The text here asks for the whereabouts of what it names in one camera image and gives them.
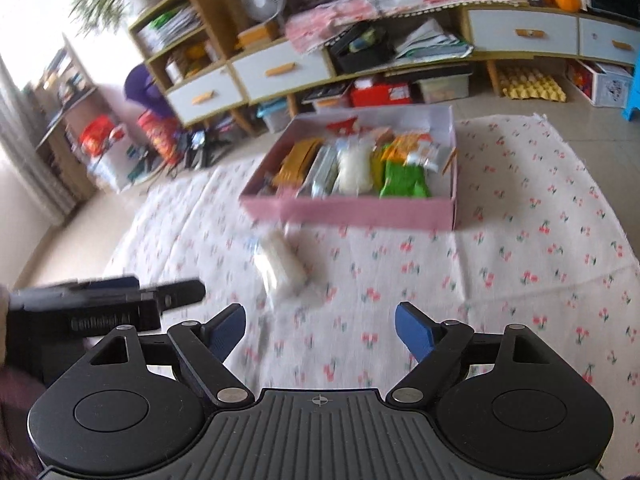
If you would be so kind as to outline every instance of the wooden drawer handle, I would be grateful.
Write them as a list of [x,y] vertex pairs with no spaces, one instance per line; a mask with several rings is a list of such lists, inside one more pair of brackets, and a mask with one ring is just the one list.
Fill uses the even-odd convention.
[[626,50],[628,52],[632,51],[634,48],[628,43],[623,43],[622,41],[611,40],[611,43],[615,48],[619,48],[620,50]]
[[196,97],[194,97],[191,100],[191,104],[192,105],[201,105],[202,103],[205,103],[207,101],[209,101],[210,99],[213,99],[216,96],[216,91],[212,90],[210,92],[204,92],[204,94],[200,94],[197,95]]
[[521,38],[544,38],[546,32],[544,30],[534,30],[532,28],[517,28],[516,34]]
[[273,77],[275,75],[286,74],[287,72],[291,72],[297,66],[298,64],[293,61],[291,63],[286,63],[275,68],[270,68],[264,73],[264,75],[267,77]]

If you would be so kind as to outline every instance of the wooden cabinet leg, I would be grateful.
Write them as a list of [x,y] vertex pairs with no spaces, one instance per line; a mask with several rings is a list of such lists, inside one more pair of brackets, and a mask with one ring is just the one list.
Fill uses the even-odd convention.
[[494,88],[494,93],[498,97],[502,97],[502,89],[500,88],[500,80],[498,79],[498,69],[495,66],[495,60],[489,59],[486,62],[486,70],[489,73],[489,79],[491,79],[491,86]]
[[296,101],[295,94],[287,95],[287,109],[292,119],[298,114],[298,102]]
[[254,127],[251,126],[251,123],[246,120],[246,118],[244,117],[244,115],[242,115],[242,112],[238,110],[238,108],[233,108],[229,113],[234,118],[234,121],[238,124],[238,126],[240,126],[250,136],[258,136],[257,132],[254,130]]

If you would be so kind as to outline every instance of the gray curtain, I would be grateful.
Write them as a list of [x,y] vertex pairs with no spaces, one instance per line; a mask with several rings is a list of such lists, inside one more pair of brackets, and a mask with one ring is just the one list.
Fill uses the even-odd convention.
[[76,199],[36,153],[35,146],[46,129],[44,120],[14,84],[0,56],[0,148],[34,202],[58,226],[76,206]]

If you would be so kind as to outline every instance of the yellow egg tray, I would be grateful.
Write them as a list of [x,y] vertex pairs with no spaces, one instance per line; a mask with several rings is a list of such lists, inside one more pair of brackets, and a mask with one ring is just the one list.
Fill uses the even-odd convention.
[[498,71],[498,79],[502,93],[510,99],[566,102],[566,94],[556,80],[537,68],[507,68]]

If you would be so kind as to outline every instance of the white drawer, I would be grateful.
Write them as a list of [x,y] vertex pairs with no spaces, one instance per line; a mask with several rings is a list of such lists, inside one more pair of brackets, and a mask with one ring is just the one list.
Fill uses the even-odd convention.
[[[244,85],[250,101],[309,85],[331,77],[322,53],[298,54],[289,43],[279,43],[265,50],[233,61],[233,67]],[[269,76],[272,69],[286,72]]]
[[183,124],[244,100],[226,66],[203,74],[175,90],[169,90],[166,98]]
[[640,32],[613,23],[580,19],[580,55],[631,65],[636,63]]
[[470,10],[479,51],[578,54],[578,19],[532,10]]

